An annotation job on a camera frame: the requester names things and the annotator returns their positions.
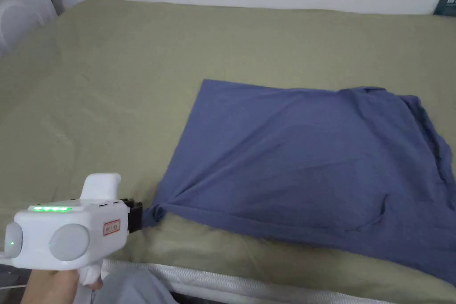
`green led light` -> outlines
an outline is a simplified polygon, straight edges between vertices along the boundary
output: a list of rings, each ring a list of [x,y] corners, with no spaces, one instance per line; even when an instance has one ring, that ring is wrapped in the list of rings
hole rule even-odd
[[[33,211],[46,211],[46,212],[67,212],[72,210],[69,207],[34,207]]]

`mattress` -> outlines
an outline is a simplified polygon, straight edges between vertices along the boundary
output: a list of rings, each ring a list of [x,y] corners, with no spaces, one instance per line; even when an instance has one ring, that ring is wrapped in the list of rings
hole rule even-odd
[[[205,78],[414,94],[454,150],[455,30],[437,16],[78,4],[0,59],[0,233],[29,204],[77,198],[94,172],[120,173],[120,195],[150,205]],[[396,303],[456,299],[452,285],[394,263],[175,215],[111,258]]]

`white handle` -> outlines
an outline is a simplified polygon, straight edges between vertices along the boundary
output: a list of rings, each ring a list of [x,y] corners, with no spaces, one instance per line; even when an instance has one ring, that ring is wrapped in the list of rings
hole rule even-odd
[[[101,275],[101,261],[89,266],[84,266],[77,271],[79,272],[79,284],[92,285],[95,284]]]

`blue fabric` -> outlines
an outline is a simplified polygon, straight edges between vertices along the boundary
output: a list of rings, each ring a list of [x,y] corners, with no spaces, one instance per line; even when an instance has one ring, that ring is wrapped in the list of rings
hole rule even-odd
[[[452,152],[415,96],[205,80],[144,225],[170,211],[456,284]]]

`white device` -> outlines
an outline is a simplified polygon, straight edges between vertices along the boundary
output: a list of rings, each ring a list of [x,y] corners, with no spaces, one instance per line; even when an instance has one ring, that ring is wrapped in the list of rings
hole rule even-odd
[[[82,285],[93,284],[101,261],[125,246],[130,230],[140,229],[142,204],[119,200],[119,174],[91,174],[78,200],[32,205],[6,227],[0,263],[18,268],[78,269]],[[129,224],[134,208],[134,224]]]

